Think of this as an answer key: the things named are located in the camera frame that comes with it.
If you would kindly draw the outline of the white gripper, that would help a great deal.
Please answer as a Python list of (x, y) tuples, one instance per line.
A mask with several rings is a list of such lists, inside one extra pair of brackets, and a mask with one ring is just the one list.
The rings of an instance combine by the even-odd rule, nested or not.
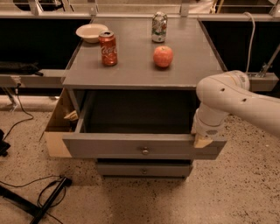
[(223, 112), (211, 108), (198, 108), (195, 112), (191, 133), (195, 135), (193, 146), (207, 147), (223, 128)]

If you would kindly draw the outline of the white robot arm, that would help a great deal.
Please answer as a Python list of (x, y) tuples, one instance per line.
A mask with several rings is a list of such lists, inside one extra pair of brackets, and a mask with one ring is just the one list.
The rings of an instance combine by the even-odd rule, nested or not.
[(280, 137), (280, 100), (250, 92), (249, 86), (249, 77), (237, 70), (207, 76), (197, 84), (200, 105), (192, 123), (195, 148), (207, 147), (229, 114)]

